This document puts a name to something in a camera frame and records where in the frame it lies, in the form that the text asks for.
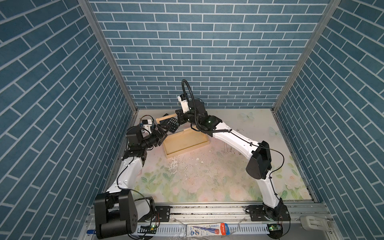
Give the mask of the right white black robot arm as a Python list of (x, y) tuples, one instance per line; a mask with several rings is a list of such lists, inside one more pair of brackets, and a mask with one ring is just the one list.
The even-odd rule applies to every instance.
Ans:
[(269, 144), (259, 143), (241, 135), (216, 116), (208, 115), (204, 103), (196, 99), (189, 100), (186, 94), (178, 96), (181, 109), (176, 110), (180, 125), (190, 123), (198, 131), (220, 140), (239, 151), (248, 164), (246, 172), (257, 181), (262, 193), (263, 210), (267, 220), (290, 221), (291, 217), (283, 199), (275, 190), (272, 179), (272, 156)]

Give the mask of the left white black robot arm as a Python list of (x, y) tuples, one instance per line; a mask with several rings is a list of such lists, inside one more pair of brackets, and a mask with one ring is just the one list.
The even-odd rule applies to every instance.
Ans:
[(147, 152), (164, 142), (170, 127), (157, 124), (146, 131), (136, 125), (128, 129), (127, 148), (118, 176), (107, 191), (98, 194), (94, 201), (98, 239), (122, 235), (133, 238), (139, 221), (149, 221), (151, 226), (154, 224), (156, 208), (153, 198), (141, 195), (139, 199), (134, 199), (133, 194), (136, 192), (136, 178), (145, 164)]

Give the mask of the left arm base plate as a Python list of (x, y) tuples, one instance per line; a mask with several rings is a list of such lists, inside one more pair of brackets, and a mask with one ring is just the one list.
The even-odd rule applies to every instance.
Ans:
[(158, 222), (169, 222), (171, 215), (171, 206), (160, 205), (154, 206), (153, 210), (155, 211), (155, 216), (157, 217)]

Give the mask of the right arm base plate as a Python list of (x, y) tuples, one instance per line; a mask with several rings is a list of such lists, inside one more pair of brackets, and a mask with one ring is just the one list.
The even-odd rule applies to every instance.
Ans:
[(291, 217), (285, 205), (271, 208), (266, 205), (250, 205), (246, 208), (252, 222), (283, 222), (290, 221)]

